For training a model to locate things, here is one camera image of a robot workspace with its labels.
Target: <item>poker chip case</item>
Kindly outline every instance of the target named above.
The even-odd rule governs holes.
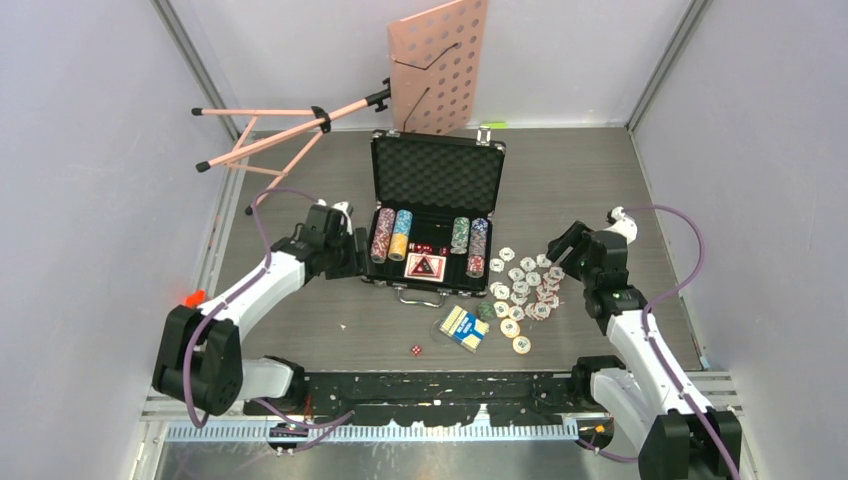
[[[492,252],[492,215],[498,199],[501,174],[506,156],[503,142],[491,141],[491,132],[481,127],[477,139],[375,130],[371,136],[371,159],[377,199],[371,221],[368,246],[375,238],[380,210],[412,212],[410,244],[427,244],[438,252],[451,246],[454,219],[483,218],[486,232],[483,275],[466,275],[468,254],[449,254],[441,282],[405,276],[406,261],[374,263],[370,258],[363,280],[378,286],[388,285],[398,299],[407,304],[441,306],[456,294],[462,297],[485,296],[489,284],[489,259]],[[437,303],[407,300],[405,289],[439,294]]]

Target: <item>gray wooden tabletop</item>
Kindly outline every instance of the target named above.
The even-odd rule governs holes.
[[[471,135],[466,131],[460,135]],[[603,227],[609,209],[650,203],[648,189],[627,132],[620,128],[496,130],[507,155],[497,210],[493,251],[512,247],[520,259],[543,253],[574,220]],[[254,166],[281,169],[308,136],[278,145],[250,159]],[[369,132],[333,132],[283,181],[328,203],[347,200],[354,206],[355,226],[368,226],[373,212],[374,182]],[[244,207],[271,177],[248,173],[241,190]],[[308,201],[279,195],[260,206],[273,239],[291,234],[305,219]],[[651,298],[674,285],[674,275],[656,217],[634,215],[639,238],[630,247],[631,282]],[[254,220],[241,208],[236,213],[219,279],[218,291],[255,267],[262,242]],[[511,284],[506,273],[492,273],[490,282]],[[364,284],[358,278],[326,281],[316,278],[280,302],[250,332],[243,346],[246,358],[275,355],[321,370],[567,370],[577,357],[615,353],[583,308],[581,285],[563,282],[562,306],[543,322],[524,320],[522,334],[532,342],[526,355],[512,350],[512,341],[492,323],[476,353],[452,343],[436,328],[450,306],[473,311],[480,300],[451,298],[441,309],[399,303],[394,292]],[[435,299],[417,292],[412,298]],[[698,357],[680,302],[659,305],[660,330],[684,368],[698,368]],[[414,357],[413,345],[423,353]]]

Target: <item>pegboard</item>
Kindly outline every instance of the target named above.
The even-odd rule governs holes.
[[[394,127],[445,135],[471,118],[488,0],[456,0],[388,26]]]

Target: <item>orange object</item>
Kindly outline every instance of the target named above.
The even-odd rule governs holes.
[[[203,303],[204,300],[206,300],[206,291],[198,290],[187,296],[185,300],[183,300],[183,305],[188,308],[197,308],[197,306]]]

